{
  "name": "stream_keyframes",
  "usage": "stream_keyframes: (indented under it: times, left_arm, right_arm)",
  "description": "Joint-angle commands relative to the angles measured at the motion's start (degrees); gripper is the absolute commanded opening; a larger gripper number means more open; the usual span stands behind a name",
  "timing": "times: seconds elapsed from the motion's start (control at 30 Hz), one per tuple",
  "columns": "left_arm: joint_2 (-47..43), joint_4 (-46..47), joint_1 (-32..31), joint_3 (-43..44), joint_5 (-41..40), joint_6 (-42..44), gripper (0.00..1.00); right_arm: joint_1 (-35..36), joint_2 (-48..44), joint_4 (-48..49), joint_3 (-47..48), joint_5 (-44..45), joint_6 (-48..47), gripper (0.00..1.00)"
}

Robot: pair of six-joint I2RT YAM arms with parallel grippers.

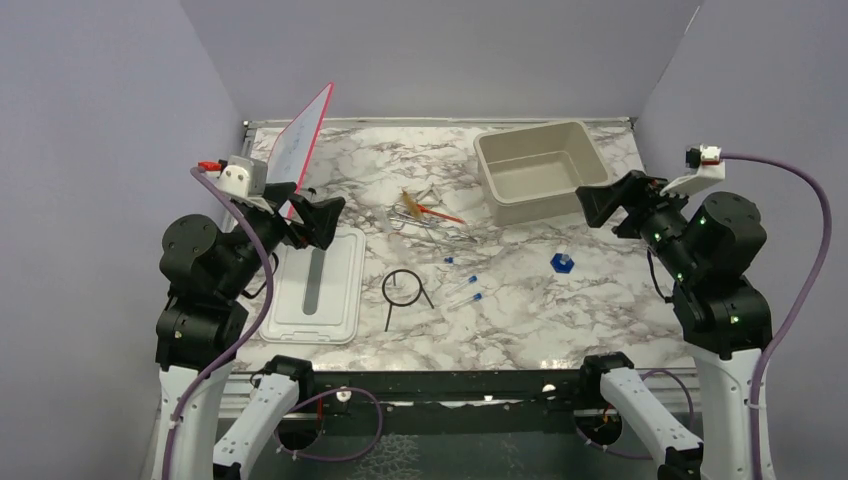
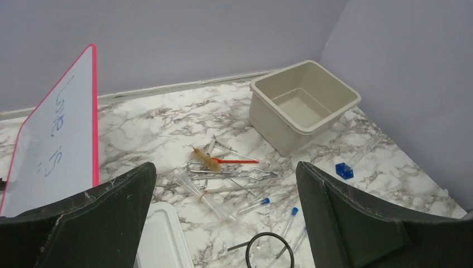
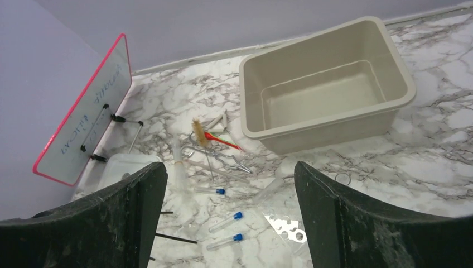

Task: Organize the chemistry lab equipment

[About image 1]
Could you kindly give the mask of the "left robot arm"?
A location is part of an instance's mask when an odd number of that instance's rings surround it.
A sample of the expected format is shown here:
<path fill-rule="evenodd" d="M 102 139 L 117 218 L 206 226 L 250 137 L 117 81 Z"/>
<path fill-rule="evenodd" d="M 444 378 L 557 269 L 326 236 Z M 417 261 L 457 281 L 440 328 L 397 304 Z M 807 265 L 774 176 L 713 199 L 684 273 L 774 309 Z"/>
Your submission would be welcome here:
<path fill-rule="evenodd" d="M 213 460 L 224 387 L 237 351 L 253 334 L 244 328 L 248 312 L 238 299 L 258 271 L 272 275 L 270 255 L 278 246 L 327 249 L 346 204 L 342 197 L 312 203 L 293 183 L 266 187 L 267 210 L 208 189 L 236 227 L 223 232 L 211 218 L 192 214 L 175 220 L 162 238 L 160 270 L 170 286 L 156 324 L 157 479 L 246 477 L 246 461 Z"/>

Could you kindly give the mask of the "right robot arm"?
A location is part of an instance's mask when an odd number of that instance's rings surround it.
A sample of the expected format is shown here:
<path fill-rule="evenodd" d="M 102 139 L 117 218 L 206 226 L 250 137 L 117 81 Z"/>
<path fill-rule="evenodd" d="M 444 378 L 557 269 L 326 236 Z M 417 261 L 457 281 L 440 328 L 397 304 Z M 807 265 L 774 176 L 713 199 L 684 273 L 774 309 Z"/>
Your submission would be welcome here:
<path fill-rule="evenodd" d="M 734 193 L 709 194 L 691 218 L 665 181 L 628 172 L 576 195 L 588 226 L 617 210 L 615 234 L 641 239 L 672 276 L 671 304 L 699 379 L 704 432 L 686 429 L 649 391 L 622 353 L 588 356 L 577 380 L 587 405 L 612 405 L 650 453 L 660 479 L 750 479 L 758 466 L 750 437 L 756 365 L 772 339 L 771 311 L 745 271 L 767 235 L 756 205 Z"/>

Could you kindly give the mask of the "black wire ring stand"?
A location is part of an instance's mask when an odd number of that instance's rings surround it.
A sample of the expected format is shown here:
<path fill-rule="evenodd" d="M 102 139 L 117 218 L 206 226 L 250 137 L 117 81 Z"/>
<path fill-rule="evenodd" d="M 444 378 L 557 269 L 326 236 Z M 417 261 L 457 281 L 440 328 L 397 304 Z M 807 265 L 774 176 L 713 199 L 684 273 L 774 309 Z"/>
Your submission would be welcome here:
<path fill-rule="evenodd" d="M 435 304 L 421 274 L 409 269 L 390 271 L 383 279 L 380 294 L 384 301 L 383 331 L 399 331 L 425 314 L 435 312 Z"/>

